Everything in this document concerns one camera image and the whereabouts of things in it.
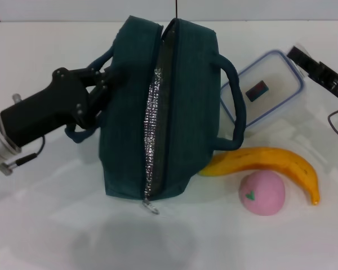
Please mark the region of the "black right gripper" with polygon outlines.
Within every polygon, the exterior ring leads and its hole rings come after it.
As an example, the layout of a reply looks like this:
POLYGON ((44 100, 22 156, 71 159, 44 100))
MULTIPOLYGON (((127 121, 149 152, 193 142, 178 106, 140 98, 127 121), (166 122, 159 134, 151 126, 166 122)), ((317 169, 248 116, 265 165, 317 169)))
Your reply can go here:
POLYGON ((287 57, 308 73, 311 80, 338 98, 338 73, 322 62, 317 63, 295 46, 290 49, 287 57))

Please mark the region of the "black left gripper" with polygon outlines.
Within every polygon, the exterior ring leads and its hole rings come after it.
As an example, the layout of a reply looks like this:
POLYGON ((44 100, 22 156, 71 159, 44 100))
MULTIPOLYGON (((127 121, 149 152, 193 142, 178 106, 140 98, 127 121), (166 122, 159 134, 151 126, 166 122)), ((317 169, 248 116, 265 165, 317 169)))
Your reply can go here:
POLYGON ((108 78, 108 71, 93 67, 55 70, 47 88, 1 111, 7 137, 25 146, 66 124, 93 127, 112 95, 108 78), (98 85, 88 93, 84 84, 98 85))

